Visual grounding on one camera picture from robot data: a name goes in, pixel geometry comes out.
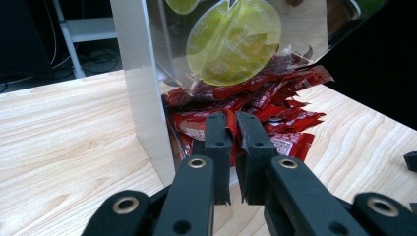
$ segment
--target dark background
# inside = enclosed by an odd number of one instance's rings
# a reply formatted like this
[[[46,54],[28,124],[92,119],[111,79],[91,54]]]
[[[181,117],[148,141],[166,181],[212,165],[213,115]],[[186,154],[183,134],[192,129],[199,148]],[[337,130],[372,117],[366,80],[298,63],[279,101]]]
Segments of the dark background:
[[[112,17],[109,0],[59,2],[67,20]],[[0,29],[0,92],[74,79],[52,0],[0,0]],[[75,47],[86,76],[122,69],[115,38]]]
[[[318,63],[335,79],[326,86],[415,130],[416,10],[415,1],[388,1]]]

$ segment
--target wooden table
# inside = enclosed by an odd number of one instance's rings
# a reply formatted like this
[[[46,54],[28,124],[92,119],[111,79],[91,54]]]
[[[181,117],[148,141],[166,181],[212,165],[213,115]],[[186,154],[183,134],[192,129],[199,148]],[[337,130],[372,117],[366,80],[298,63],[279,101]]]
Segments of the wooden table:
[[[306,163],[349,202],[373,191],[409,207],[417,174],[403,156],[417,131],[325,86],[299,100],[325,122]],[[136,138],[123,71],[0,94],[0,235],[80,235],[102,202],[163,184]],[[268,235],[262,206],[216,206],[215,235]]]

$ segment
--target yellow circular label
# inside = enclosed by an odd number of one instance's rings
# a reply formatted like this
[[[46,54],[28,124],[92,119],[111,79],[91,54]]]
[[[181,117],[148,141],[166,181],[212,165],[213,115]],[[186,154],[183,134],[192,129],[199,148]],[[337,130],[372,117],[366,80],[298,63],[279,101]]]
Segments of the yellow circular label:
[[[192,73],[214,86],[255,76],[279,46],[281,20],[265,0],[222,0],[194,25],[187,42]]]
[[[180,15],[191,13],[199,4],[200,0],[165,0],[172,11]]]

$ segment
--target gray floor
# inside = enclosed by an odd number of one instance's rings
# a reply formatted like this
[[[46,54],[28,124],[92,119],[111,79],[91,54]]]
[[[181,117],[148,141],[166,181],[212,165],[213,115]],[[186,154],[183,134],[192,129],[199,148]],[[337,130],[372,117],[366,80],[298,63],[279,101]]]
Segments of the gray floor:
[[[0,74],[0,93],[45,86],[74,79],[71,60],[62,59],[63,64],[53,69],[54,78],[16,77]],[[89,58],[81,56],[80,63],[86,76],[93,76],[123,69],[120,53],[113,49],[92,52]]]

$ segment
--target red snack packet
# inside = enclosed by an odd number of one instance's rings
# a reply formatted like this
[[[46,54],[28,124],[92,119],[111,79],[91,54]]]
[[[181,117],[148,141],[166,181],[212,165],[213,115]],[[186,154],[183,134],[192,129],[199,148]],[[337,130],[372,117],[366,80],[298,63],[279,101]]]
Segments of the red snack packet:
[[[328,70],[321,65],[285,73],[278,77],[281,79],[281,85],[279,91],[270,99],[272,104],[278,104],[288,97],[297,95],[296,91],[334,81]]]
[[[269,119],[271,116],[276,116],[277,114],[285,111],[284,106],[276,106],[272,104],[268,104],[264,107],[264,109],[259,110],[257,108],[250,108],[245,110],[245,112],[253,114],[260,120],[261,123],[266,122],[267,119]]]
[[[236,165],[235,158],[245,152],[242,152],[243,150],[240,148],[240,144],[238,142],[240,137],[240,130],[238,129],[237,125],[236,112],[224,109],[223,113],[227,117],[226,129],[229,131],[232,137],[232,150],[230,152],[230,167],[232,167]]]
[[[216,99],[224,99],[231,95],[236,95],[246,92],[254,92],[264,84],[277,80],[277,75],[273,74],[257,74],[250,80],[235,86],[216,87],[212,94]]]
[[[186,155],[192,155],[193,152],[193,138],[179,133],[180,142]]]
[[[162,103],[166,107],[180,107],[193,100],[182,88],[175,88],[162,95]]]
[[[218,101],[206,104],[209,110],[170,112],[175,129],[195,140],[204,141],[206,139],[206,118],[214,112],[223,111],[225,114],[234,114],[241,110],[248,98],[238,96],[228,99],[226,102]]]
[[[294,119],[286,119],[288,117],[292,118],[295,115],[297,115],[297,117]],[[319,120],[322,116],[325,116],[325,113],[304,111],[301,108],[298,108],[295,109],[294,113],[288,112],[285,116],[281,115],[268,119],[264,124],[264,129],[270,136],[276,134],[302,132],[307,128],[322,123],[323,121]]]
[[[270,98],[275,95],[277,85],[277,83],[266,83],[261,88],[258,88],[248,101],[248,105],[259,110],[264,109],[269,104]]]
[[[309,133],[276,134],[270,137],[279,154],[293,156],[302,161],[306,159],[313,139],[314,135]]]
[[[297,101],[297,100],[284,100],[281,101],[279,103],[277,103],[276,105],[278,106],[283,106],[283,107],[287,107],[287,108],[294,108],[294,107],[303,107],[308,105],[308,102],[301,102],[301,101]]]

